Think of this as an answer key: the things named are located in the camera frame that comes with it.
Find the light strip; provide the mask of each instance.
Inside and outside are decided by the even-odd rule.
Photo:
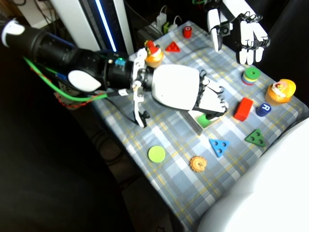
[[[112,45],[112,50],[113,50],[114,52],[116,52],[117,50],[116,50],[116,47],[115,47],[115,44],[114,44],[114,40],[112,39],[112,34],[111,34],[111,31],[110,31],[110,28],[108,27],[108,24],[107,24],[107,21],[106,21],[106,18],[105,18],[105,15],[104,15],[103,8],[102,8],[102,5],[101,5],[100,0],[96,0],[96,4],[97,4],[97,7],[98,7],[98,11],[99,11],[99,13],[100,13],[102,22],[103,22],[103,24],[104,24],[106,33],[107,33],[108,38],[109,38],[109,40],[110,40],[110,43],[111,43],[111,45]]]

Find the plaid tablecloth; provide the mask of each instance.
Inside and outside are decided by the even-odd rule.
[[[193,29],[190,39],[182,36],[184,26]],[[205,69],[209,78],[225,88],[229,110],[202,135],[197,136],[178,111],[156,103],[150,93],[145,94],[142,105],[151,116],[147,120],[148,127],[144,129],[124,118],[109,102],[93,102],[97,113],[188,231],[195,231],[205,211],[291,124],[307,117],[309,111],[305,104],[293,97],[290,103],[272,107],[266,117],[258,117],[252,111],[244,122],[234,119],[234,110],[243,97],[252,99],[254,107],[259,106],[265,102],[266,87],[274,81],[262,74],[254,86],[243,84],[240,77],[247,66],[239,65],[235,53],[224,45],[219,53],[215,53],[205,34],[204,30],[188,21],[156,41],[163,49],[175,41],[181,49],[179,53],[165,52],[164,64]],[[113,101],[133,118],[133,96],[115,97]],[[244,141],[257,128],[266,141],[264,148]],[[217,158],[209,139],[230,142],[222,157]],[[166,150],[166,158],[161,163],[148,159],[147,152],[154,145]],[[195,173],[190,169],[189,160],[194,156],[202,156],[208,161],[204,172]]]

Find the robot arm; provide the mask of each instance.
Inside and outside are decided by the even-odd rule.
[[[210,0],[205,4],[207,23],[215,51],[220,50],[222,37],[229,35],[233,28],[238,29],[240,64],[253,64],[262,60],[263,51],[269,46],[270,39],[259,24],[262,19],[245,0]],[[224,21],[233,22],[234,26]]]
[[[147,112],[139,111],[143,91],[151,91],[159,103],[175,109],[198,110],[214,119],[226,112],[217,83],[199,75],[198,70],[182,65],[145,67],[147,52],[138,51],[132,62],[114,53],[105,54],[80,49],[42,30],[22,26],[12,20],[1,31],[1,41],[43,68],[61,73],[61,82],[82,92],[96,90],[133,90],[134,116],[144,128]]]

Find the table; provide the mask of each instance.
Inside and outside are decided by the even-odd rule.
[[[185,26],[193,29],[190,39],[182,36]],[[266,117],[258,117],[252,111],[244,122],[234,119],[234,110],[243,97],[252,99],[254,107],[259,106],[265,102],[266,87],[274,81],[262,73],[254,86],[243,84],[240,77],[248,66],[238,64],[235,53],[225,45],[219,53],[215,53],[205,34],[204,30],[188,21],[156,41],[163,49],[175,41],[181,49],[180,53],[165,52],[164,64],[205,69],[209,78],[225,88],[228,112],[200,136],[180,112],[159,105],[150,93],[145,94],[143,104],[151,116],[147,121],[148,127],[144,129],[124,118],[109,102],[93,102],[97,113],[122,142],[186,231],[195,231],[205,211],[290,125],[308,117],[309,113],[308,107],[293,97],[290,103],[272,107]],[[113,100],[133,118],[133,96],[115,97]],[[244,141],[257,128],[264,136],[264,148]],[[230,142],[223,156],[217,158],[209,139]],[[166,150],[166,158],[161,163],[153,163],[147,157],[148,150],[154,145],[163,146]],[[195,173],[190,169],[189,160],[194,156],[202,156],[208,161],[204,172]]]

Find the triangle block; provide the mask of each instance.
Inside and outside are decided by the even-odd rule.
[[[216,139],[209,139],[214,152],[216,153],[217,157],[221,157],[225,150],[227,149],[228,145],[230,144],[229,141],[225,140],[216,140]]]
[[[171,42],[170,45],[165,49],[167,52],[180,52],[180,48],[175,42]]]
[[[253,131],[246,139],[245,141],[247,141],[248,143],[252,143],[255,144],[257,146],[261,146],[261,147],[265,147],[265,141],[264,138],[262,136],[262,133],[260,131],[260,129],[256,129],[255,131]]]

